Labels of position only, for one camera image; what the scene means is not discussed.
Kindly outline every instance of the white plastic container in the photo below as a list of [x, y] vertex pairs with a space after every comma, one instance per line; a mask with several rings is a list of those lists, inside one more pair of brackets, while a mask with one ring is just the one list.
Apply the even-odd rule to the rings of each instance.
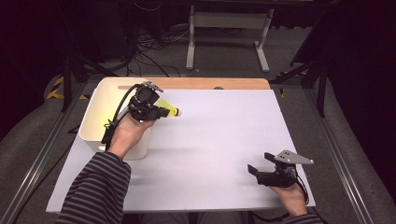
[[[92, 150], [105, 150], [105, 145], [101, 144], [106, 130], [105, 124], [108, 124], [109, 119], [113, 120], [114, 113], [125, 92], [134, 84], [141, 84], [144, 81], [146, 79], [142, 77], [106, 77], [99, 82], [85, 111], [79, 130], [79, 136], [87, 142]], [[134, 93], [135, 90], [129, 94], [120, 110], [127, 106]], [[148, 128], [140, 142], [126, 154], [125, 161], [140, 160], [147, 154], [150, 132], [151, 128]]]

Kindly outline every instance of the human hand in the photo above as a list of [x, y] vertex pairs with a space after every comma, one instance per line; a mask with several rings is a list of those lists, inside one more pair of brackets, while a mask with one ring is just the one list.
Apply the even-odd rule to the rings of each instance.
[[114, 132], [108, 152], [123, 159], [131, 147], [139, 143], [145, 130], [154, 124], [155, 120], [140, 122], [127, 113]]
[[303, 190], [297, 183], [289, 188], [270, 187], [283, 203], [285, 209], [292, 217], [299, 217], [308, 214], [305, 206], [305, 196]]

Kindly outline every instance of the white table surface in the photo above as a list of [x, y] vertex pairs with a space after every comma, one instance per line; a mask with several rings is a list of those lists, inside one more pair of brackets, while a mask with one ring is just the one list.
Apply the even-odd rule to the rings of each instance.
[[[248, 164], [273, 172], [264, 158], [296, 152], [273, 91], [165, 90], [160, 94], [182, 116], [160, 119], [151, 130], [148, 154], [132, 167], [126, 212], [256, 210], [281, 207], [258, 185]], [[78, 136], [49, 199], [47, 212], [60, 212], [73, 180], [94, 151]], [[315, 200], [301, 165], [297, 171]]]

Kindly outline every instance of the striped shirt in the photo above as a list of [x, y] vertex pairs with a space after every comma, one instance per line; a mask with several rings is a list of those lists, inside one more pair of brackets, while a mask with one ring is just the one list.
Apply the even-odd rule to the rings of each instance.
[[[121, 223], [131, 167], [112, 153], [96, 153], [67, 192], [56, 223]], [[315, 214], [285, 224], [322, 223]]]

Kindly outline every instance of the yellow bottle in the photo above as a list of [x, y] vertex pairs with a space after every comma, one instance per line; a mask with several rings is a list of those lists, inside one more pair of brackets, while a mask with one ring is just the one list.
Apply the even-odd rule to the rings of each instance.
[[155, 103], [155, 105], [158, 106], [158, 107], [163, 107], [163, 108], [166, 108], [166, 109], [169, 110], [169, 114], [168, 114], [167, 118], [173, 117], [173, 116], [179, 117], [181, 115], [181, 110], [179, 110], [178, 108], [172, 106], [171, 104], [169, 104], [169, 102], [167, 102], [166, 100], [164, 100], [162, 98], [159, 99]]

